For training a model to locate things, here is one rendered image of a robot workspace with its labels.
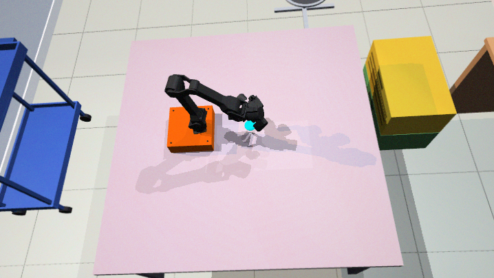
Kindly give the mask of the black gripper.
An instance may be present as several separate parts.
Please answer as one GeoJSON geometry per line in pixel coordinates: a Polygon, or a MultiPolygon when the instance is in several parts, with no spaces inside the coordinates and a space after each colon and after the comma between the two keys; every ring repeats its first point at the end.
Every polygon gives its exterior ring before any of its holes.
{"type": "MultiPolygon", "coordinates": [[[[244,101],[247,100],[247,97],[244,94],[239,94],[237,98],[243,99],[244,101]]],[[[263,120],[252,120],[252,122],[255,122],[253,127],[257,131],[261,131],[268,124],[268,121],[265,118],[263,120]]]]}

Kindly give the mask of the cyan circle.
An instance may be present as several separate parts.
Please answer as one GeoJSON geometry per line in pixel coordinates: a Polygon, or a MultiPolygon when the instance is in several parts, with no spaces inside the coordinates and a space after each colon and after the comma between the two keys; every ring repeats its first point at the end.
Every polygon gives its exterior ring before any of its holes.
{"type": "Polygon", "coordinates": [[[255,129],[255,128],[253,127],[253,125],[254,125],[254,124],[255,124],[255,122],[253,123],[252,121],[246,121],[246,123],[245,123],[245,125],[244,125],[244,126],[245,126],[245,128],[246,128],[247,130],[252,131],[253,129],[255,129]]]}

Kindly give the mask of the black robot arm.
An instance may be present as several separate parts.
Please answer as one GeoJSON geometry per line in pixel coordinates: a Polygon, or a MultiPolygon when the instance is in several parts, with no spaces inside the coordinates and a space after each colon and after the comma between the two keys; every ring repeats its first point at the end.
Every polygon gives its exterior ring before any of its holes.
{"type": "Polygon", "coordinates": [[[174,74],[169,76],[165,93],[171,98],[177,98],[180,104],[190,115],[189,128],[194,134],[206,132],[205,108],[199,108],[189,95],[197,95],[215,105],[228,115],[229,120],[241,122],[244,120],[263,120],[264,105],[257,96],[249,96],[249,103],[234,96],[224,96],[217,91],[201,84],[198,80],[190,79],[185,75],[174,74]],[[184,81],[190,83],[185,89],[184,81]],[[240,108],[240,104],[242,104],[240,108]]]}

